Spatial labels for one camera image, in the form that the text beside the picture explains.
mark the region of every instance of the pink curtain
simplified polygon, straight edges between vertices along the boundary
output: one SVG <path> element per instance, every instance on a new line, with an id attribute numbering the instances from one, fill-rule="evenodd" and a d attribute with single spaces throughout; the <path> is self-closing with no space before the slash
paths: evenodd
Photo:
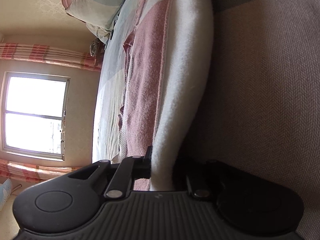
<path id="1" fill-rule="evenodd" d="M 79 168 L 44 167 L 0 159 L 0 177 L 33 183 L 53 179 L 77 169 Z"/>
<path id="2" fill-rule="evenodd" d="M 96 65 L 95 57 L 89 53 L 20 43 L 0 43 L 0 59 L 41 62 L 91 71 L 101 71 L 102 65 L 101 62 Z"/>

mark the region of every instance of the window pane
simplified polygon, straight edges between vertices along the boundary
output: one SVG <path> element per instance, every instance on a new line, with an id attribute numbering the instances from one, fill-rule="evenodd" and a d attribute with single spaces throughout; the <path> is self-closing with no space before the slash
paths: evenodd
<path id="1" fill-rule="evenodd" d="M 6 145 L 61 154 L 61 123 L 60 120 L 5 114 Z"/>
<path id="2" fill-rule="evenodd" d="M 10 77 L 7 110 L 62 117 L 66 82 Z"/>

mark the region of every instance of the window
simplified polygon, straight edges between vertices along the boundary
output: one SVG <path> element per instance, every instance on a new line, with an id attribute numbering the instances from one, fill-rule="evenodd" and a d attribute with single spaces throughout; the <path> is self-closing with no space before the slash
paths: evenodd
<path id="1" fill-rule="evenodd" d="M 2 101 L 4 151 L 63 159 L 68 85 L 67 77 L 6 73 Z"/>

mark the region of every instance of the silver screw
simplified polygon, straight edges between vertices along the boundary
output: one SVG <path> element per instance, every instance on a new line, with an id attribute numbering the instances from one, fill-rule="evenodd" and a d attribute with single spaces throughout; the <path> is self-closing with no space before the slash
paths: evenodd
<path id="1" fill-rule="evenodd" d="M 210 192 L 206 189 L 197 189 L 194 192 L 194 195 L 196 197 L 200 197 L 200 198 L 204 198 L 204 197 L 209 197 L 210 196 Z"/>
<path id="2" fill-rule="evenodd" d="M 109 190 L 106 194 L 109 198 L 120 198 L 122 196 L 122 192 L 117 189 Z"/>

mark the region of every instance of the brown textured fabric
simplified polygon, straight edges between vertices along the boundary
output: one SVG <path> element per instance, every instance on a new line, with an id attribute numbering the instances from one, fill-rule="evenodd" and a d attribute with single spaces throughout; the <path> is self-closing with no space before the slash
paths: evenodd
<path id="1" fill-rule="evenodd" d="M 295 190 L 298 234 L 320 239 L 320 0 L 215 14 L 207 88 L 182 146 Z"/>

